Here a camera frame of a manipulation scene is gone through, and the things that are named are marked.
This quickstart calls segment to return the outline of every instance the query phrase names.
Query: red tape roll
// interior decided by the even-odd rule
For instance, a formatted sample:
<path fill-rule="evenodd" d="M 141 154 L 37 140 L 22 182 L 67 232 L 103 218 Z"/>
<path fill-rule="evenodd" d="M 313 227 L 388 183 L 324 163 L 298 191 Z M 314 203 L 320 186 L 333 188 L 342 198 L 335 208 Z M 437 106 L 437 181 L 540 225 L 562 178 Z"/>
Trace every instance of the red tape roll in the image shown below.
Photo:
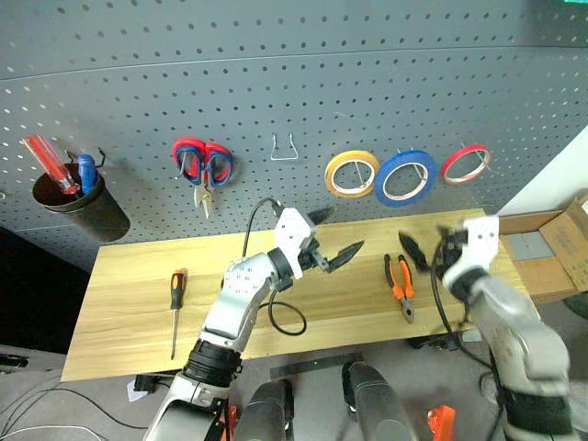
<path fill-rule="evenodd" d="M 481 160 L 480 165 L 478 165 L 471 172 L 466 173 L 463 176 L 449 177 L 449 169 L 452 167 L 452 165 L 455 164 L 461 158 L 463 158 L 465 155 L 471 153 L 483 154 L 483 159 Z M 488 168 L 488 164 L 490 163 L 491 159 L 492 156 L 490 154 L 490 151 L 486 148 L 484 144 L 470 144 L 465 147 L 462 147 L 461 149 L 453 153 L 451 156 L 449 156 L 449 159 L 447 159 L 441 167 L 441 175 L 445 179 L 445 182 L 452 186 L 457 186 L 459 184 L 471 181 L 472 179 L 476 179 L 478 176 L 480 176 L 483 173 L 483 171 Z"/>

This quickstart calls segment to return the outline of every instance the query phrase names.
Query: pegboard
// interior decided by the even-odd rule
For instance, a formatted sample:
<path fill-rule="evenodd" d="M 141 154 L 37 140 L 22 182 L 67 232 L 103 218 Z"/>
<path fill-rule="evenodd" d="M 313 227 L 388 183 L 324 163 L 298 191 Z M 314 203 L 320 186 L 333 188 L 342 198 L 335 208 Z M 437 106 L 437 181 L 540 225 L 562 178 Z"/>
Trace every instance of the pegboard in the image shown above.
<path fill-rule="evenodd" d="M 4 225 L 86 268 L 98 243 L 32 199 L 41 171 L 18 144 L 107 154 L 107 187 L 131 220 L 119 243 L 244 230 L 261 197 L 355 221 L 483 207 L 497 211 L 584 127 L 588 6 L 559 1 L 5 1 L 0 4 L 0 191 Z M 272 162 L 288 134 L 297 161 Z M 206 220 L 174 180 L 172 142 L 235 155 Z M 331 195 L 324 167 L 360 149 L 381 162 L 425 150 L 439 167 L 482 142 L 492 170 L 437 180 L 406 209 Z M 357 180 L 353 169 L 344 181 Z M 416 173 L 403 170 L 396 191 Z M 269 210 L 256 228 L 271 228 Z"/>

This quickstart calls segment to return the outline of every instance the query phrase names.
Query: metal hook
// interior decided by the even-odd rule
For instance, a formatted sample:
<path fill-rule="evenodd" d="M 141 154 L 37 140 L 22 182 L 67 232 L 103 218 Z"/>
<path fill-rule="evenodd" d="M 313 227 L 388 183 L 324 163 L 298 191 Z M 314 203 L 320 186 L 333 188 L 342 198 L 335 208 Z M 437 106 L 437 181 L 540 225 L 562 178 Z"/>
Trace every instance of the metal hook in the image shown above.
<path fill-rule="evenodd" d="M 356 165 L 357 174 L 359 175 L 359 180 L 361 181 L 361 186 L 363 187 L 365 182 L 363 176 L 361 175 L 361 172 L 359 171 L 359 165 L 357 165 L 357 161 L 354 161 L 353 164 Z"/>
<path fill-rule="evenodd" d="M 416 165 L 413 164 L 414 170 L 416 170 L 416 174 L 419 175 L 419 177 L 421 178 L 421 181 L 424 181 L 423 175 L 421 175 L 421 170 L 419 169 L 419 167 L 417 167 Z"/>
<path fill-rule="evenodd" d="M 475 151 L 474 153 L 476 153 L 476 156 L 478 156 L 478 158 L 480 158 L 480 160 L 486 164 L 486 168 L 494 173 L 494 171 L 490 168 L 490 165 L 488 163 L 486 163 L 486 155 L 484 155 L 484 157 L 482 157 L 480 152 Z"/>
<path fill-rule="evenodd" d="M 294 151 L 294 156 L 290 156 L 290 157 L 286 157 L 286 158 L 276 158 L 276 156 L 274 156 L 274 152 L 277 150 L 277 137 L 276 137 L 275 133 L 272 133 L 272 138 L 274 140 L 274 146 L 272 147 L 272 153 L 270 153 L 269 159 L 271 159 L 272 161 L 292 161 L 292 160 L 298 159 L 298 150 L 296 149 L 296 146 L 294 145 L 294 139 L 293 139 L 292 133 L 288 134 L 288 139 L 289 139 L 290 147 Z"/>
<path fill-rule="evenodd" d="M 179 179 L 184 175 L 184 164 L 186 163 L 186 155 L 187 152 L 182 153 L 182 165 L 180 165 L 180 173 L 177 176 L 174 176 L 174 179 Z"/>
<path fill-rule="evenodd" d="M 100 156 L 102 157 L 102 159 L 100 160 L 100 164 L 96 165 L 96 168 L 100 168 L 101 166 L 104 165 L 104 162 L 107 159 L 107 154 L 104 153 L 104 151 L 98 147 L 98 153 L 100 153 Z M 70 163 L 74 163 L 75 160 L 78 158 L 79 154 L 75 154 L 73 152 L 70 152 L 69 150 L 65 149 L 65 154 L 67 154 L 67 157 L 70 158 Z"/>

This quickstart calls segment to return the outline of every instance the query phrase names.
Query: orange part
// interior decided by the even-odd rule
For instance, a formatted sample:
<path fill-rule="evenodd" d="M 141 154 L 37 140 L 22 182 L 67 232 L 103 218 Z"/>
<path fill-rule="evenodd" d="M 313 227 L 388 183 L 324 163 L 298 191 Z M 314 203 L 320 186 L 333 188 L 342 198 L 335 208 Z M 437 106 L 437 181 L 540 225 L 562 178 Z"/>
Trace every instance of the orange part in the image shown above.
<path fill-rule="evenodd" d="M 405 260 L 399 260 L 398 265 L 401 266 L 402 274 L 404 275 L 404 295 L 408 298 L 414 297 L 413 275 L 411 269 Z"/>
<path fill-rule="evenodd" d="M 439 406 L 429 412 L 427 417 L 429 428 L 433 432 L 433 441 L 454 441 L 454 424 L 456 411 L 449 406 Z"/>
<path fill-rule="evenodd" d="M 177 269 L 176 271 L 174 271 L 174 274 L 172 275 L 173 288 L 177 288 L 177 280 L 179 279 L 179 275 L 182 276 L 182 289 L 186 289 L 187 269 L 185 269 L 185 268 Z"/>
<path fill-rule="evenodd" d="M 224 415 L 220 418 L 220 420 L 225 423 Z M 235 439 L 235 426 L 237 425 L 237 406 L 229 407 L 229 432 L 231 433 L 231 439 Z M 227 433 L 226 431 L 222 432 L 222 437 L 220 441 L 227 440 Z"/>
<path fill-rule="evenodd" d="M 390 276 L 392 277 L 392 283 L 394 284 L 394 286 L 392 287 L 392 295 L 397 300 L 401 300 L 404 297 L 404 291 L 402 291 L 401 286 L 396 281 L 396 277 L 394 276 L 394 267 L 392 266 L 391 260 L 390 260 Z"/>

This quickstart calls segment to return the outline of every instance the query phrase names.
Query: pen holder cup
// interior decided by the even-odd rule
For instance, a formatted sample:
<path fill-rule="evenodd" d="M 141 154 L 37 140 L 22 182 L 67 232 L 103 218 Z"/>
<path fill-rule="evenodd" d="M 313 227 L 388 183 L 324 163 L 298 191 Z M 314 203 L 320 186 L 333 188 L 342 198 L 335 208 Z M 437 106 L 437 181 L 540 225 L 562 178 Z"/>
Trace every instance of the pen holder cup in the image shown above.
<path fill-rule="evenodd" d="M 77 164 L 66 164 L 73 180 L 80 182 Z M 52 213 L 61 215 L 100 242 L 112 242 L 124 236 L 130 221 L 107 190 L 98 174 L 96 185 L 84 196 L 64 195 L 57 184 L 43 174 L 33 186 L 33 197 Z"/>

